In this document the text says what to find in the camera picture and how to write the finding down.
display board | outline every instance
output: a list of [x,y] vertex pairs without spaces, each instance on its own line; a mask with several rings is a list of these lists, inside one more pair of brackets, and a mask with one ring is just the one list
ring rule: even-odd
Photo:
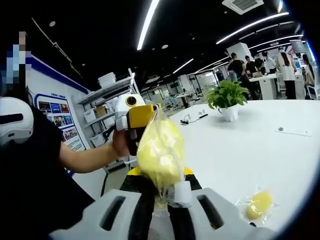
[[[62,141],[68,148],[74,151],[86,150],[74,124],[65,96],[55,93],[51,93],[51,95],[37,94],[34,97],[34,105],[61,130]],[[70,170],[67,170],[67,172],[71,176],[74,174]]]

people standing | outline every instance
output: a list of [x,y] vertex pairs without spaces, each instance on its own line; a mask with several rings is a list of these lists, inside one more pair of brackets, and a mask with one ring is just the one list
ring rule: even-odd
[[315,86],[315,73],[314,69],[312,68],[309,58],[306,54],[302,56],[305,66],[305,85],[309,85],[314,87]]
[[282,72],[287,99],[297,99],[295,86],[295,72],[297,71],[297,67],[294,63],[294,60],[285,52],[282,47],[279,48],[279,54],[276,60],[276,68]]
[[265,59],[266,68],[269,69],[269,73],[275,74],[277,71],[275,61],[269,56],[266,51],[262,53],[262,56]]
[[238,82],[240,82],[241,87],[247,88],[249,90],[253,100],[258,100],[255,93],[255,88],[249,81],[248,75],[246,74],[246,64],[243,61],[238,60],[238,56],[234,52],[231,53],[231,58],[233,61],[228,66],[228,71],[232,71],[236,74],[237,80]]
[[253,77],[253,73],[257,72],[256,64],[254,61],[251,61],[251,58],[249,56],[245,56],[245,60],[247,74]]

black shirt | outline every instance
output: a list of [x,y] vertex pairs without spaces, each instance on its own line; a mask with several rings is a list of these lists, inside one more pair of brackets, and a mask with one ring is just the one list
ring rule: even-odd
[[10,239],[46,239],[52,231],[76,224],[94,201],[59,162],[60,130],[38,109],[32,111],[31,138],[0,150],[2,229]]
[[246,69],[249,70],[252,74],[257,72],[256,64],[253,61],[250,61],[246,64]]
[[234,71],[237,78],[241,78],[242,72],[244,71],[242,64],[244,64],[241,60],[234,60],[232,63],[230,63],[228,67],[228,71]]

plastic bag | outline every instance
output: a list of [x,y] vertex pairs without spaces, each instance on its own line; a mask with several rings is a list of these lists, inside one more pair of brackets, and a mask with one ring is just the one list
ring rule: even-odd
[[235,206],[238,207],[240,215],[248,223],[255,223],[257,227],[264,225],[274,210],[279,205],[274,202],[270,190],[257,187],[252,195],[239,199]]
[[185,180],[184,139],[157,105],[140,140],[137,162],[141,172],[153,181],[160,198],[170,202],[173,196],[168,190]]

woman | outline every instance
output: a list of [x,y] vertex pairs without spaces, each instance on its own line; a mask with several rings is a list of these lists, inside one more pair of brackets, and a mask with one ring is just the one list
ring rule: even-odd
[[314,87],[315,86],[315,73],[314,73],[314,69],[312,68],[308,56],[306,54],[304,54],[302,56],[304,64],[305,66],[305,81],[304,81],[304,85],[309,85]]
[[276,68],[282,72],[286,88],[286,98],[297,99],[295,86],[295,72],[297,71],[297,67],[294,63],[294,60],[285,52],[283,48],[279,48],[279,54],[276,60]]

